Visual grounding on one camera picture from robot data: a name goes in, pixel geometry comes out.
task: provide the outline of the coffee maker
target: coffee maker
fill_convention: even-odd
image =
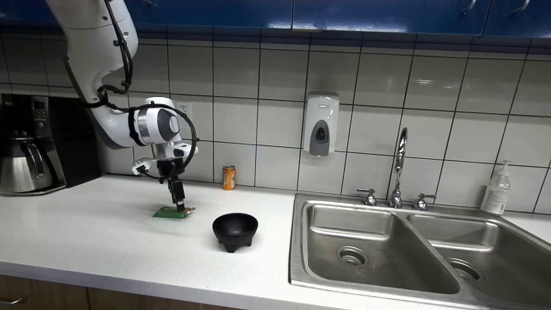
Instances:
[[[0,194],[47,194],[99,176],[94,128],[78,99],[2,95]]]

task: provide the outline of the sink drain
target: sink drain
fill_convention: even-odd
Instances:
[[[367,261],[364,252],[354,247],[342,247],[338,249],[337,255],[343,262],[351,266],[362,266]]]
[[[480,269],[467,261],[459,258],[446,258],[446,260],[465,279],[473,281],[483,281],[485,279]]]

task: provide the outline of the orange soda can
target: orange soda can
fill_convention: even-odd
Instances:
[[[224,166],[222,169],[222,189],[234,190],[235,189],[235,166]]]

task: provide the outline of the stainless steel carafe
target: stainless steel carafe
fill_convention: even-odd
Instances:
[[[9,138],[0,158],[0,193],[36,191],[53,184],[50,167],[35,144],[35,138]]]

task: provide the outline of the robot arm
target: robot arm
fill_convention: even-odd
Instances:
[[[183,208],[183,185],[178,174],[183,173],[197,152],[196,140],[192,146],[183,143],[174,104],[169,98],[147,98],[151,107],[114,109],[101,89],[115,89],[126,93],[132,75],[131,58],[138,48],[138,37],[132,18],[123,0],[46,0],[67,38],[65,64],[81,101],[94,106],[91,110],[96,134],[110,148],[152,145],[154,158],[141,158],[133,171],[146,174],[152,163],[157,163],[160,181],[167,180],[172,200]],[[125,68],[124,90],[106,87],[102,78]]]

